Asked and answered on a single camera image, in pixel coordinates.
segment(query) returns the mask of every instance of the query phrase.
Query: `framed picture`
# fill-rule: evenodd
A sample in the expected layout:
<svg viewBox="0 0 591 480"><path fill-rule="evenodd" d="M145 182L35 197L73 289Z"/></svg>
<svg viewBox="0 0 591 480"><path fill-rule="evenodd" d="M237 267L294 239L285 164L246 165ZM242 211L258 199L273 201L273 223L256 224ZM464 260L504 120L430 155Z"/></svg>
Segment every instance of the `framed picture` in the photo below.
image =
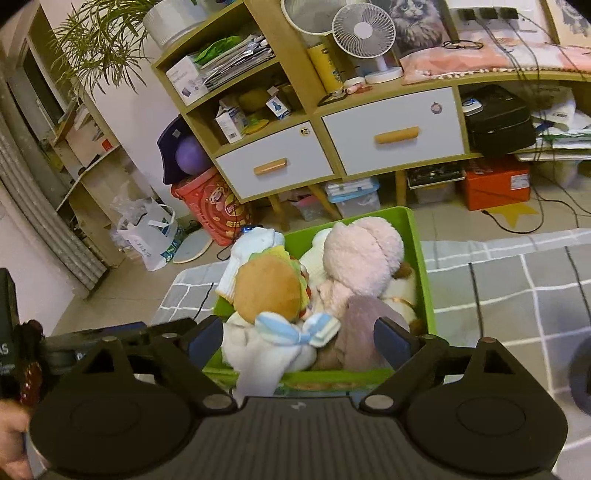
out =
<svg viewBox="0 0 591 480"><path fill-rule="evenodd" d="M566 0L545 0L546 13L558 36L558 43L564 46L591 48L591 25Z"/></svg>
<svg viewBox="0 0 591 480"><path fill-rule="evenodd" d="M455 36L450 33L453 23L445 0L370 1L386 10L394 20L394 52L399 59L415 51L438 47Z"/></svg>

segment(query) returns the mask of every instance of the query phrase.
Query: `fan base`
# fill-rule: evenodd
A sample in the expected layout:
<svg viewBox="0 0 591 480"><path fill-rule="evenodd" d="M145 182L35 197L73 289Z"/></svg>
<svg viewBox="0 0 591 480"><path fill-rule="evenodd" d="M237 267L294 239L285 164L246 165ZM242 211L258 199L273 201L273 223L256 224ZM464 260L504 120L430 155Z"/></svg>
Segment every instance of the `fan base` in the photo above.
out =
<svg viewBox="0 0 591 480"><path fill-rule="evenodd" d="M402 67L394 67L383 72L373 72L365 76L365 81L370 85L389 82L399 79L404 74Z"/></svg>

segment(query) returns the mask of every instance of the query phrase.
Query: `wooden drawer handle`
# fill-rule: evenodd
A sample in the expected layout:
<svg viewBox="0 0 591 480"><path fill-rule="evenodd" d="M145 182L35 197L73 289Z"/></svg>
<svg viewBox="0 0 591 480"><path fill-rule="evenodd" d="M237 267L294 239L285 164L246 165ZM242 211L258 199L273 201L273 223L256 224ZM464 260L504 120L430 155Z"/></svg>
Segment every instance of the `wooden drawer handle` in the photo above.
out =
<svg viewBox="0 0 591 480"><path fill-rule="evenodd" d="M401 142L402 140L417 138L420 132L418 127L403 128L402 130L394 130L393 132L376 135L374 140L378 145Z"/></svg>
<svg viewBox="0 0 591 480"><path fill-rule="evenodd" d="M270 173L275 170L280 170L287 166L287 159L281 158L279 160L270 161L269 163L265 163L260 167L255 167L254 172L255 175L264 175L265 173Z"/></svg>

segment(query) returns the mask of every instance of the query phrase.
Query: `white flower pot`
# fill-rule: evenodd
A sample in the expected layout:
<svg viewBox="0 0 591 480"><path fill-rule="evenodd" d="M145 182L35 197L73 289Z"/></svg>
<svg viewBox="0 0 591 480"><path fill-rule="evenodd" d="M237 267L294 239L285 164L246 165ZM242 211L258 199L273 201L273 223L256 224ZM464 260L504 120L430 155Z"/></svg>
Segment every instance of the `white flower pot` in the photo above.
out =
<svg viewBox="0 0 591 480"><path fill-rule="evenodd" d="M162 0L146 14L143 23L162 49L207 18L200 3L191 0Z"/></svg>

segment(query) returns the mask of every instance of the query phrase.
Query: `green storage bin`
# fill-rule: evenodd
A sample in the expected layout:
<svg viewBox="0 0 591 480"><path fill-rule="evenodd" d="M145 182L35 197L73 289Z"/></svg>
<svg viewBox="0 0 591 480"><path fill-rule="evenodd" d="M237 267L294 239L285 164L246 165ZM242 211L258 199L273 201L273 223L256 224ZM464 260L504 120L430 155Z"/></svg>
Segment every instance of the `green storage bin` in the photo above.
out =
<svg viewBox="0 0 591 480"><path fill-rule="evenodd" d="M392 207L378 212L372 212L362 216L379 216L386 219L400 233L404 241L404 258L415 269L417 276L417 316L427 322L428 331L437 333L435 328L435 315L431 303L429 280L427 269L421 250L421 243L417 234L412 210L406 207ZM340 220L343 223L351 223L357 218ZM285 249L294 257L300 258L312 246L312 239L318 231L328 228L333 223L307 228L285 235ZM232 305L226 300L218 298L213 309L214 314L229 317L234 313ZM238 374L222 362L222 353L217 351L209 361L203 372L224 387L232 387L236 384ZM286 390L300 391L347 391L367 390L384 382L392 375L390 369L372 370L369 372L348 372L345 370L334 371L301 371L285 374L281 380L282 392Z"/></svg>

